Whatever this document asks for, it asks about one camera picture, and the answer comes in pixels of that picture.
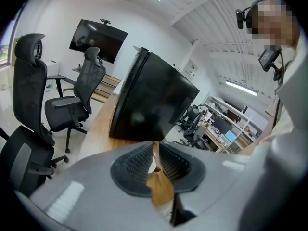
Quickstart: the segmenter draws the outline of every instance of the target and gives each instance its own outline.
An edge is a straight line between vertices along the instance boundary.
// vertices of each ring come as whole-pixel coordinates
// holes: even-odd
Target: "mesh chair back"
[[[106,74],[106,68],[98,63],[98,47],[89,47],[85,51],[85,60],[74,85],[74,95],[79,97],[83,107],[92,114],[90,97]]]
[[[15,46],[13,109],[18,121],[37,133],[46,143],[54,145],[52,136],[41,124],[47,67],[43,61],[34,57],[34,48],[44,37],[44,34],[39,33],[27,34]]]

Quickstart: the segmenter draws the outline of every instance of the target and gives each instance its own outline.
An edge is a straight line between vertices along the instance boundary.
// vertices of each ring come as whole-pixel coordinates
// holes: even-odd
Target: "television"
[[[96,46],[101,49],[98,56],[113,64],[127,35],[127,32],[112,26],[81,20],[69,48],[84,53],[87,48]]]

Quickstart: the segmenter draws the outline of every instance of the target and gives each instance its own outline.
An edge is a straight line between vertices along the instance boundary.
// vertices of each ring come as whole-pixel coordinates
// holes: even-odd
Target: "chair headrest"
[[[34,48],[44,37],[41,33],[29,33],[19,38],[15,46],[16,58],[35,66]]]
[[[97,55],[100,51],[101,49],[98,47],[87,48],[87,50],[85,51],[85,59],[96,63]]]

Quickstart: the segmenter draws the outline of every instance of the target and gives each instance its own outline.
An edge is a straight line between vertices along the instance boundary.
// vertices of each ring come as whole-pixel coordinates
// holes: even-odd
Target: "refrigerator door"
[[[198,93],[187,78],[150,53],[130,90],[115,137],[161,141]]]
[[[125,103],[128,100],[128,96],[133,88],[133,83],[136,81],[136,78],[138,78],[138,75],[142,70],[146,59],[148,58],[148,55],[149,51],[146,48],[141,47],[139,52],[136,54],[135,59],[130,66],[130,69],[128,70],[117,100],[117,104],[114,109],[112,121],[110,123],[110,136],[113,136],[115,133],[116,127],[124,110]]]

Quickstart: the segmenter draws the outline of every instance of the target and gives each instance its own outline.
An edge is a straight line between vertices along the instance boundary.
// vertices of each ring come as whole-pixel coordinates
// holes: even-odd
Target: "wall-mounted tv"
[[[85,52],[96,46],[101,49],[98,56],[114,63],[128,33],[102,23],[81,20],[72,38],[70,49]]]

